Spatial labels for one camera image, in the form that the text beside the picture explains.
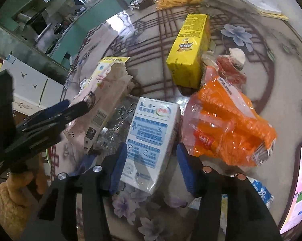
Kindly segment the left hand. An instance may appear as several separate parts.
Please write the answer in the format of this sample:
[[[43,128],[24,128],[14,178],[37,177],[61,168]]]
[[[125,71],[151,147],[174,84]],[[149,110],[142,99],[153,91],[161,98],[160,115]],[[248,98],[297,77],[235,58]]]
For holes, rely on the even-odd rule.
[[[12,240],[20,239],[27,221],[39,203],[27,185],[35,181],[35,190],[39,195],[43,195],[48,188],[40,154],[37,160],[39,168],[35,174],[31,171],[11,173],[6,182],[0,184],[0,225]]]

